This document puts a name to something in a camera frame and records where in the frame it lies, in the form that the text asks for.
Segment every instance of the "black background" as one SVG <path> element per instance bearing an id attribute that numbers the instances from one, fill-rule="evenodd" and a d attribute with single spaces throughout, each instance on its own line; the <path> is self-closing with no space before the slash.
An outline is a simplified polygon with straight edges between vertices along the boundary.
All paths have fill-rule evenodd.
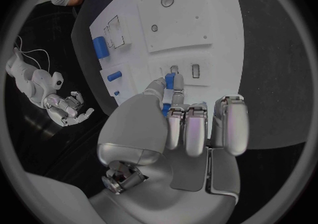
<path id="1" fill-rule="evenodd" d="M 6 7 L 14 0 L 3 0 L 2 2 L 2 13 L 5 14 Z M 303 0 L 306 3 L 306 6 L 310 8 L 313 15 L 318 15 L 316 8 L 316 0 Z M 317 21 L 310 21 L 310 26 L 313 31 Z M 30 215 L 28 210 L 16 197 L 15 193 L 12 191 L 8 182 L 6 181 L 5 176 L 1 173 L 0 181 L 2 181 L 1 190 L 2 190 L 2 218 L 10 220 L 11 223 L 16 221 L 27 221 L 30 223 L 37 223 L 35 218 Z M 316 207 L 315 200 L 317 197 L 317 173 L 313 176 L 310 184 L 306 188 L 305 192 L 302 194 L 300 199 L 295 203 L 294 207 L 279 221 L 279 223 L 294 223 L 302 221 L 304 223 L 309 221 L 314 221 L 316 219 Z"/>

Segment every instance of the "circular hole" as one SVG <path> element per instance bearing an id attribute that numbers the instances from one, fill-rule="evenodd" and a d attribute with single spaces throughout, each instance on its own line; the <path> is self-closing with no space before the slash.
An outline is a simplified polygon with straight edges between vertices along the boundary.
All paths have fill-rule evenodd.
<path id="1" fill-rule="evenodd" d="M 151 30 L 152 30 L 153 32 L 158 31 L 158 26 L 154 24 L 154 25 L 151 27 Z"/>
<path id="2" fill-rule="evenodd" d="M 170 7 L 174 3 L 174 0 L 161 0 L 161 4 L 164 7 Z"/>

